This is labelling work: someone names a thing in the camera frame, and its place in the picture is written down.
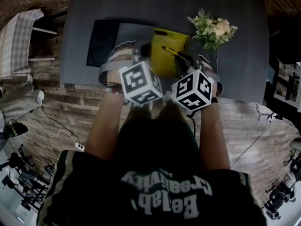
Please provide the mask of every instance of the black t-shirt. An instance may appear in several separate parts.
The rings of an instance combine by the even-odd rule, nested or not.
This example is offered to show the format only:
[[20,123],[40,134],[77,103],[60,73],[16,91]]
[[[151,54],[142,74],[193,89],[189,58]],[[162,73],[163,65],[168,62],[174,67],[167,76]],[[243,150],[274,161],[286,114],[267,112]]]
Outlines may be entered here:
[[232,170],[205,173],[190,128],[170,120],[128,122],[111,162],[63,151],[37,224],[127,221],[266,225],[249,176]]

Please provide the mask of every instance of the table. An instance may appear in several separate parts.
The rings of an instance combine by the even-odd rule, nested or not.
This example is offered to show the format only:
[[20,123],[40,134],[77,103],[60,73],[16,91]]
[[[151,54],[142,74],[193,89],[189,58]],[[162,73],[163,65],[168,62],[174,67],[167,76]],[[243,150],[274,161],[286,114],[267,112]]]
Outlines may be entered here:
[[41,9],[33,9],[18,13],[0,32],[0,78],[10,75],[25,75],[30,73],[28,61],[29,44],[32,30],[41,32],[56,32],[35,28],[33,23],[43,17]]
[[63,33],[61,83],[99,84],[99,68],[86,66],[96,19],[149,20],[158,28],[194,35],[187,16],[195,16],[199,8],[238,27],[219,50],[223,97],[261,103],[269,64],[263,0],[71,0]]

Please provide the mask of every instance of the floor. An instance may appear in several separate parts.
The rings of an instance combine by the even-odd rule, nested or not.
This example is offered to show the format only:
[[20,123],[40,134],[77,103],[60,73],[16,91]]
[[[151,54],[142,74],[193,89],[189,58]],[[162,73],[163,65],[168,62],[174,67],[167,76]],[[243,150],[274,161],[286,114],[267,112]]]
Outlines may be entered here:
[[[45,51],[51,51],[56,57],[54,61],[30,62],[34,84],[43,89],[46,98],[43,103],[45,113],[70,129],[76,134],[79,141],[84,143],[87,139],[93,119],[102,102],[102,86],[82,86],[74,84],[60,84],[60,48],[62,43],[63,21],[56,22],[57,36],[36,35],[38,42],[32,47],[43,51],[40,44],[46,45]],[[6,91],[10,91],[24,83],[24,78],[2,80],[1,84]],[[233,162],[252,142],[268,127],[267,116],[262,116],[258,121],[255,104],[219,99],[224,135],[227,143],[230,161]],[[124,122],[129,112],[130,105],[124,106],[120,125]],[[270,110],[259,105],[261,113]],[[155,106],[153,117],[159,113]],[[200,116],[197,121],[197,141],[199,141]],[[56,135],[61,129],[55,121],[45,116],[41,108],[37,108],[19,122],[29,127],[32,120],[37,120],[51,135]],[[233,170],[249,173],[252,178],[252,187],[255,198],[260,205],[267,199],[264,190],[268,189],[275,179],[282,179],[288,172],[283,161],[289,157],[289,143],[298,136],[298,131],[284,121],[273,120],[270,128],[258,141],[236,162]],[[37,172],[42,173],[45,165],[56,161],[58,154],[65,149],[75,149],[73,140],[64,132],[57,138],[51,138],[36,123],[31,124],[30,130],[20,136],[11,138],[5,145],[5,152],[10,155],[19,146],[24,145],[27,155],[32,155]]]

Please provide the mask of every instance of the power strip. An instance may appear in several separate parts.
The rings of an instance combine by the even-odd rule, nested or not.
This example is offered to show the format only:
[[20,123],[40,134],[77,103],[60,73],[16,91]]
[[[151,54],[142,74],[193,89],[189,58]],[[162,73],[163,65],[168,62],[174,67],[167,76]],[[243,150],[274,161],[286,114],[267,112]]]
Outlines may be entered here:
[[79,144],[78,142],[75,143],[75,147],[79,150],[81,150],[82,152],[85,150],[85,146],[82,144]]

